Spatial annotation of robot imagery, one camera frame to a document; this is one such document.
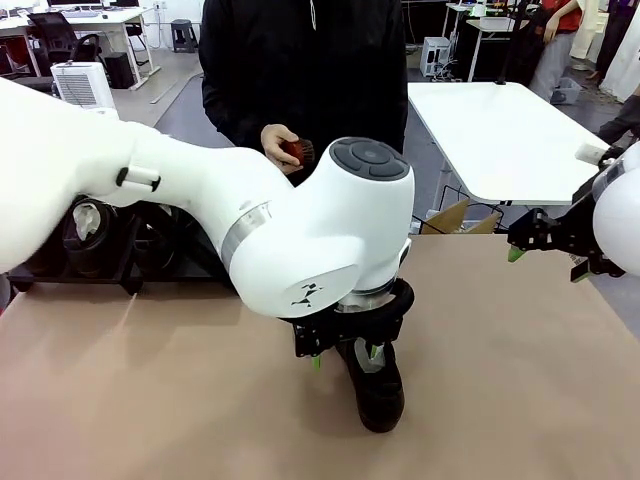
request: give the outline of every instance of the black logo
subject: black logo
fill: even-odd
[[[303,290],[307,289],[306,293],[304,294],[304,298],[299,302],[291,302],[291,305],[306,305],[307,308],[311,308],[311,301],[309,300],[309,297],[311,297],[311,295],[313,295],[314,293],[319,292],[323,288],[324,287],[318,287],[315,283],[310,283],[303,286]]]

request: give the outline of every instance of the vent grille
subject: vent grille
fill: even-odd
[[[87,75],[60,75],[60,93],[67,103],[78,106],[96,105],[96,98]]]

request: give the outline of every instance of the black stool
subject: black stool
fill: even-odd
[[[171,22],[171,38],[173,39],[173,51],[185,49],[188,53],[196,53],[198,48],[198,40],[196,40],[196,32],[193,31],[191,20],[179,18]]]

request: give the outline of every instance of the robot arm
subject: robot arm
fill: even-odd
[[[268,316],[358,306],[389,288],[410,245],[413,172],[383,144],[334,142],[294,189],[254,150],[189,145],[5,80],[0,98],[1,271],[28,259],[78,194],[186,210],[242,300]]]
[[[564,216],[536,208],[510,227],[512,261],[529,250],[561,250],[585,259],[571,272],[574,282],[588,274],[640,275],[640,143],[606,157]]]

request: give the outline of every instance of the drawstring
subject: drawstring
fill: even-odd
[[[313,0],[309,0],[311,2],[311,24],[313,25],[313,29],[316,29],[316,6],[313,4]]]

